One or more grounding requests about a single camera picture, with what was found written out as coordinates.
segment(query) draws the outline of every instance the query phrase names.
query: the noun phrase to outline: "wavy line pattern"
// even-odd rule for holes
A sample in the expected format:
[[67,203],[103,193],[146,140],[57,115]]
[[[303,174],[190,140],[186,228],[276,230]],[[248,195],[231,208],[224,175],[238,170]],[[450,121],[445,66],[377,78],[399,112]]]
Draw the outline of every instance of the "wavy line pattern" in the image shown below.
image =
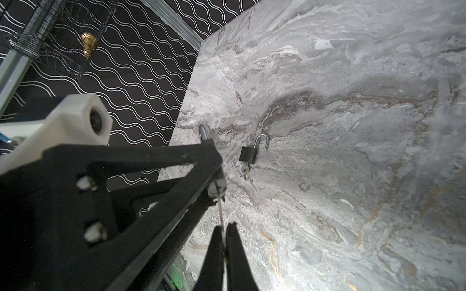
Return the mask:
[[[32,8],[31,0],[17,1],[23,9]],[[4,19],[0,31],[21,31],[17,25],[24,20],[19,15],[10,13]],[[80,23],[79,27],[83,31],[72,32],[77,37],[92,31],[85,23]],[[56,23],[55,28],[68,29],[61,23]],[[57,43],[55,48],[82,54],[82,47],[64,47]],[[0,61],[6,53],[0,51]],[[78,82],[33,62],[0,122],[14,120],[16,112],[27,108],[29,98],[35,96],[96,93],[113,119],[110,146],[167,146],[196,57],[197,52],[149,8],[138,0],[120,0],[81,80]],[[0,143],[1,154],[11,150]],[[151,183],[157,180],[159,172],[159,169],[149,169],[120,174],[109,179],[107,188],[114,190]]]
[[259,0],[165,0],[203,39]]

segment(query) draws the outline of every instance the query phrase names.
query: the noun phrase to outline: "screw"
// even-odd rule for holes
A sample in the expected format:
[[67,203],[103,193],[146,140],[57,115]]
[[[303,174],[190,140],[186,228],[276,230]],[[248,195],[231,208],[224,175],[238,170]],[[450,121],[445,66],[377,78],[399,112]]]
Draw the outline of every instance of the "screw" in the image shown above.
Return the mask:
[[81,177],[81,179],[79,179],[78,182],[76,182],[76,187],[78,187],[79,189],[83,191],[86,191],[89,189],[91,189],[92,191],[97,190],[96,182],[94,182],[94,180],[88,175]]
[[101,240],[107,240],[107,238],[109,238],[109,234],[100,221],[88,227],[84,233],[84,239],[90,244],[97,243]]

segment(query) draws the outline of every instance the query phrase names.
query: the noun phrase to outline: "gray marble panel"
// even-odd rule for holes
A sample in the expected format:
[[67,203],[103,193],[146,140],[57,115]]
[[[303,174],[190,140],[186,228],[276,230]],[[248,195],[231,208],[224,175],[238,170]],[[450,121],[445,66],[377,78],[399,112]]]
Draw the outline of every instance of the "gray marble panel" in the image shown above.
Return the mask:
[[[263,0],[204,41],[170,145],[208,127],[262,290],[466,289],[465,15],[462,0]],[[262,132],[245,181],[241,147]],[[186,274],[218,223],[212,208],[193,232]]]

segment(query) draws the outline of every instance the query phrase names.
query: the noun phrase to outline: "padlock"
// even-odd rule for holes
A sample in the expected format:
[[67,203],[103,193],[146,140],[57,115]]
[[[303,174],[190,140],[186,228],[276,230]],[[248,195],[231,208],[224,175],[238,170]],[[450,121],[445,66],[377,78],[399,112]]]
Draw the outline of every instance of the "padlock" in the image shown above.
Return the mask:
[[241,150],[240,154],[240,161],[242,162],[247,162],[249,164],[254,164],[256,161],[256,156],[257,156],[257,147],[259,146],[260,138],[265,137],[266,143],[265,143],[265,150],[268,150],[268,144],[270,143],[270,137],[267,134],[260,134],[256,137],[256,143],[254,144],[254,147],[243,147]]

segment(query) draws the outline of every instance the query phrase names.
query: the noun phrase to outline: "wire mesh shelf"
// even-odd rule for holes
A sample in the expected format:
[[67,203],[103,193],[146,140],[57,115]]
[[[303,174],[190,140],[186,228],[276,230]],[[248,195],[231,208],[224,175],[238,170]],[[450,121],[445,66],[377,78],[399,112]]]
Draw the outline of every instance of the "wire mesh shelf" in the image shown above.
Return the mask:
[[39,0],[11,49],[77,80],[114,13],[117,0]]

